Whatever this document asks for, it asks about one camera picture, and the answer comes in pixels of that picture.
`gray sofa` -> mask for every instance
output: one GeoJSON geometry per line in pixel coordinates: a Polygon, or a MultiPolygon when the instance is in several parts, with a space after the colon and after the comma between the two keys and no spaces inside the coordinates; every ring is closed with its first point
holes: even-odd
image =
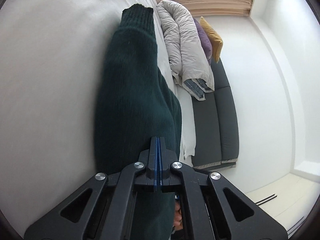
{"type": "Polygon", "coordinates": [[[217,171],[232,168],[239,155],[236,108],[221,60],[212,61],[215,91],[205,101],[192,98],[196,126],[194,168],[217,171]]]}

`metal screw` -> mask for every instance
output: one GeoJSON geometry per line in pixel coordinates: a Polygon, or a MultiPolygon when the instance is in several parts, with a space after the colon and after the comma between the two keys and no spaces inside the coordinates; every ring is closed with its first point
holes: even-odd
{"type": "Polygon", "coordinates": [[[135,167],[136,169],[142,169],[142,168],[144,167],[144,163],[142,163],[142,162],[136,162],[136,163],[134,164],[134,167],[135,167]]]}
{"type": "Polygon", "coordinates": [[[172,163],[172,167],[174,167],[175,169],[180,169],[182,167],[182,163],[174,162],[174,163],[172,163]]]}
{"type": "Polygon", "coordinates": [[[220,175],[220,173],[213,172],[210,174],[210,177],[211,177],[211,179],[220,179],[221,175],[220,175]]]}
{"type": "Polygon", "coordinates": [[[106,175],[102,172],[97,173],[95,176],[96,180],[104,180],[106,178],[106,175]]]}

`sweater sleeve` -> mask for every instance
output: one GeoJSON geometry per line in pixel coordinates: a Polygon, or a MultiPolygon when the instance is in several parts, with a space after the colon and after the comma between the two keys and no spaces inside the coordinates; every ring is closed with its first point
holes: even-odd
{"type": "MultiPolygon", "coordinates": [[[[180,104],[157,66],[153,9],[125,9],[103,65],[94,116],[97,172],[113,174],[138,160],[151,137],[165,137],[179,157],[180,104]]],[[[173,193],[138,193],[131,238],[167,240],[174,216],[173,193]]]]}

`white bed sheet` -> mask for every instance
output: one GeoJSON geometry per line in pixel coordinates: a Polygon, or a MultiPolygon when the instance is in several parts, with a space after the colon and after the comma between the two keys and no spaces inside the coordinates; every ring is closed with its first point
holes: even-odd
{"type": "MultiPolygon", "coordinates": [[[[156,8],[155,0],[7,0],[0,10],[0,209],[21,236],[95,172],[103,57],[134,3],[156,8]]],[[[154,22],[158,66],[177,95],[156,13],[154,22]]],[[[181,100],[183,112],[192,109],[181,100]]]]}
{"type": "Polygon", "coordinates": [[[177,98],[180,102],[182,113],[182,129],[179,161],[191,167],[191,156],[195,155],[196,128],[193,116],[191,95],[181,86],[177,85],[177,98]]]}

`folded comforter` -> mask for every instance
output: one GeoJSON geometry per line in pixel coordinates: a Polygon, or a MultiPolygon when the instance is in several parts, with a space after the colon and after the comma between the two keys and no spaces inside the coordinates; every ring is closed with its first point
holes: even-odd
{"type": "Polygon", "coordinates": [[[162,0],[157,13],[175,83],[205,100],[204,93],[214,91],[213,74],[190,12],[177,2],[162,0]]]}

